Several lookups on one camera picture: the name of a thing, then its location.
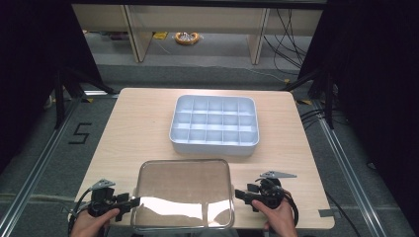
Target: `hand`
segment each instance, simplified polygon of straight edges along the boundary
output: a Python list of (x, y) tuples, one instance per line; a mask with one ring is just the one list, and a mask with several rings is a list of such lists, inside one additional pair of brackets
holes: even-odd
[(71, 237), (97, 237), (102, 226), (108, 227), (110, 220), (120, 213), (118, 208), (111, 209), (99, 217), (93, 217), (87, 210), (78, 214)]
[(252, 205), (268, 217), (264, 229), (269, 231), (272, 227), (280, 237), (296, 237), (295, 226), (293, 225), (293, 208), (288, 200), (283, 198), (281, 204), (270, 209), (258, 200), (252, 200)]

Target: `finger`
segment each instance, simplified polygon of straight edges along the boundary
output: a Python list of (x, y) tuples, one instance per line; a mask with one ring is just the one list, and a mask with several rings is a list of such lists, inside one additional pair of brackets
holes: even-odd
[(268, 214), (268, 212), (271, 210), (270, 208), (268, 208), (267, 206), (265, 206), (262, 202), (260, 202), (260, 201), (258, 201), (258, 200), (256, 200), (256, 199), (254, 199), (254, 200), (252, 200), (252, 205), (256, 208), (256, 209), (258, 209), (258, 210), (260, 210), (260, 211), (262, 211), (262, 213), (264, 213), (264, 214)]
[(263, 226), (264, 230), (269, 230), (269, 228), (271, 227), (271, 225), (269, 224), (269, 221), (265, 222), (265, 225)]
[(95, 225), (101, 227), (104, 226), (110, 219), (114, 218), (120, 213), (120, 210), (118, 208), (111, 209), (105, 214), (99, 216), (95, 222)]

